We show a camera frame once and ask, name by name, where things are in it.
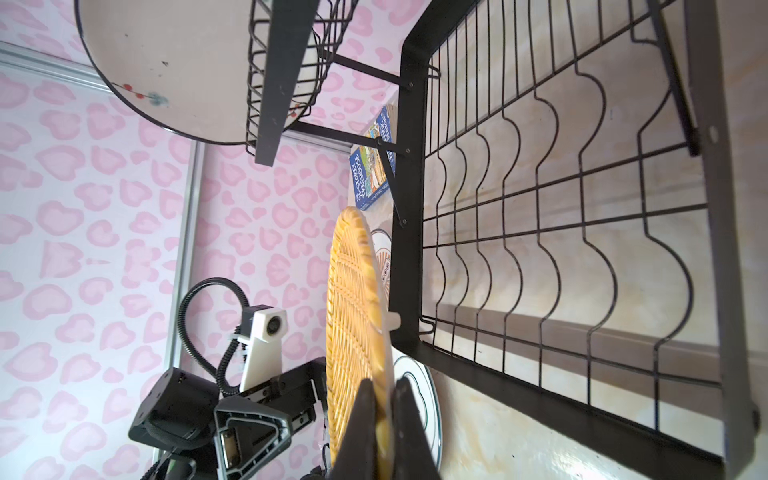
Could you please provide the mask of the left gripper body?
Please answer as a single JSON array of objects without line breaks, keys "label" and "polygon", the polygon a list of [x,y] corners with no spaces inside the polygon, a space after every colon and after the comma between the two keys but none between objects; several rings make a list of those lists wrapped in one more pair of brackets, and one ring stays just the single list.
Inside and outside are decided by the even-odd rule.
[{"label": "left gripper body", "polygon": [[214,409],[218,477],[253,479],[317,420],[317,405],[327,407],[323,357],[222,399]]}]

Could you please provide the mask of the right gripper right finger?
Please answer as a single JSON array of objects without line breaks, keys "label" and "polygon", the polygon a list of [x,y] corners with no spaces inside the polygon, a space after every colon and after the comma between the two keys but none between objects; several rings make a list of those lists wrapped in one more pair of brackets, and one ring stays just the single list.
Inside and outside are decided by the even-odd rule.
[{"label": "right gripper right finger", "polygon": [[391,399],[395,436],[395,480],[440,480],[416,406],[411,384],[399,379]]}]

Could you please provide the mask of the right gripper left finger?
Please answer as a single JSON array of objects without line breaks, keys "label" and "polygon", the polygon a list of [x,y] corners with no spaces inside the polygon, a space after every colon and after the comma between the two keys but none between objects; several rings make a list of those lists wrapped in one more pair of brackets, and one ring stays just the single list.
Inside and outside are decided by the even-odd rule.
[{"label": "right gripper left finger", "polygon": [[377,474],[376,397],[370,379],[361,381],[331,480],[372,480]]}]

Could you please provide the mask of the orange woven bamboo plate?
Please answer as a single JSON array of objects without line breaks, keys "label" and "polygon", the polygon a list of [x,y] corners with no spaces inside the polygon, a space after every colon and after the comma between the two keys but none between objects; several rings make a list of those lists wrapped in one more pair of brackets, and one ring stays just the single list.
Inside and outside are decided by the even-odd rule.
[{"label": "orange woven bamboo plate", "polygon": [[389,399],[394,388],[387,303],[370,229],[345,208],[332,239],[326,307],[326,377],[331,459],[336,460],[363,380],[373,383],[376,477],[393,475],[395,447]]}]

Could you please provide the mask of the cream floral plate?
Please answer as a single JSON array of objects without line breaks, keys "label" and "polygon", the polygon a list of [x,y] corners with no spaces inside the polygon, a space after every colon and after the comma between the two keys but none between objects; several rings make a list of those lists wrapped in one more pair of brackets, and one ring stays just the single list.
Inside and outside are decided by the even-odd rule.
[{"label": "cream floral plate", "polygon": [[77,1],[94,68],[133,110],[198,141],[246,139],[263,87],[272,1]]}]

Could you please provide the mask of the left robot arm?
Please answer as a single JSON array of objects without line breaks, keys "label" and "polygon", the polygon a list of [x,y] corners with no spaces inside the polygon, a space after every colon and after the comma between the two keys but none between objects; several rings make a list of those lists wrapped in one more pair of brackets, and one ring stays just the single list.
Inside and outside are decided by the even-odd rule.
[{"label": "left robot arm", "polygon": [[142,401],[128,436],[161,452],[148,479],[252,479],[326,404],[323,357],[229,397],[172,367]]}]

